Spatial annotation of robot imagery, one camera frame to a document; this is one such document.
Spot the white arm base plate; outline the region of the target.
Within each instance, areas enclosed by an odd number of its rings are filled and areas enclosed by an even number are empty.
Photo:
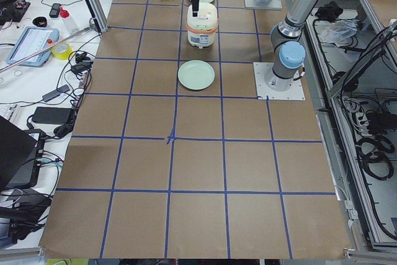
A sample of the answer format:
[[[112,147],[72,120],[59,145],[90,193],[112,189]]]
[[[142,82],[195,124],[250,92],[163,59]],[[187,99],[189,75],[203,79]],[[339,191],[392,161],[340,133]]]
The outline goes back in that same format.
[[[244,0],[246,9],[260,9],[269,11],[281,11],[281,0]]]
[[[281,79],[273,72],[273,63],[254,62],[254,77],[257,98],[260,100],[275,101],[304,101],[305,94],[299,71],[296,70],[293,78]]]

